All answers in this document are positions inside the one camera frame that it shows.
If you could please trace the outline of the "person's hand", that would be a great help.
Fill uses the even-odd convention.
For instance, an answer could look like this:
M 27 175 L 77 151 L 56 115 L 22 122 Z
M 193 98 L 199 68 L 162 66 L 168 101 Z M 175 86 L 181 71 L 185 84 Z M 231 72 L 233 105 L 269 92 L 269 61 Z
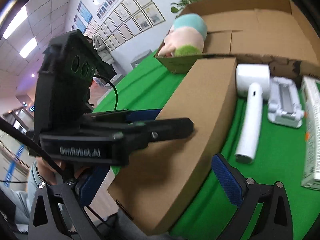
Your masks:
M 40 176 L 50 185 L 57 185 L 55 174 L 57 173 L 56 170 L 54 170 L 45 160 L 43 160 L 41 157 L 36 157 L 37 162 L 37 170 L 40 174 Z M 66 163 L 62 160 L 55 160 L 55 163 L 60 167 L 62 170 L 65 169 Z M 82 166 L 78 168 L 75 173 L 74 177 L 78 178 L 80 174 L 85 170 L 89 168 L 89 166 Z

